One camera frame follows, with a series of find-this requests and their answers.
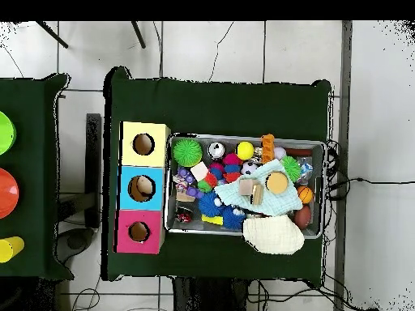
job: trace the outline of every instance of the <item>yellow ball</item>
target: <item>yellow ball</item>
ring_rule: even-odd
[[[313,199],[313,191],[310,187],[300,186],[297,188],[298,197],[301,199],[303,204],[308,204]]]
[[[240,142],[237,145],[237,157],[241,160],[249,160],[254,156],[254,146],[249,142]]]

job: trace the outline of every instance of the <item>green spiky ball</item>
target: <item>green spiky ball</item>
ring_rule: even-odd
[[[295,182],[300,178],[302,169],[293,157],[284,156],[280,162],[292,182]]]
[[[202,147],[193,139],[181,139],[173,149],[173,157],[183,167],[193,167],[202,159]]]

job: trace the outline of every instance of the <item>metal tray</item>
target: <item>metal tray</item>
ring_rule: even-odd
[[[168,156],[171,156],[171,147],[182,138],[192,138],[198,141],[203,148],[202,161],[209,166],[213,160],[208,154],[208,146],[213,142],[221,142],[225,146],[225,154],[235,151],[237,144],[241,141],[251,142],[254,147],[261,147],[261,138],[238,137],[238,136],[215,136],[206,134],[171,134],[168,140]],[[311,209],[311,221],[305,230],[304,237],[314,239],[321,235],[324,226],[325,213],[325,189],[326,189],[326,166],[327,145],[319,141],[301,141],[293,139],[275,139],[275,146],[284,148],[311,149],[313,174],[308,186],[314,192],[314,200],[309,203]],[[173,174],[178,170],[178,163],[173,159],[167,161],[166,169],[166,192],[165,192],[165,228],[170,232],[197,233],[211,235],[233,235],[241,236],[241,232],[230,231],[220,225],[210,224],[201,220],[197,200],[194,202],[177,202],[176,188],[173,183]],[[193,220],[190,223],[181,223],[175,219],[177,207],[186,207],[193,211]]]

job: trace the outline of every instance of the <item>pink box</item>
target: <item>pink box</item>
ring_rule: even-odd
[[[162,211],[120,210],[117,231],[117,253],[158,254],[165,240]],[[144,242],[134,241],[129,228],[135,222],[142,222],[149,229],[148,239]]]

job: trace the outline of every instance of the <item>blue box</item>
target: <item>blue box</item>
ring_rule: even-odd
[[[161,211],[163,207],[164,169],[122,166],[121,170],[120,210]],[[137,202],[128,194],[128,185],[131,179],[137,176],[149,177],[156,185],[156,192],[146,202]]]

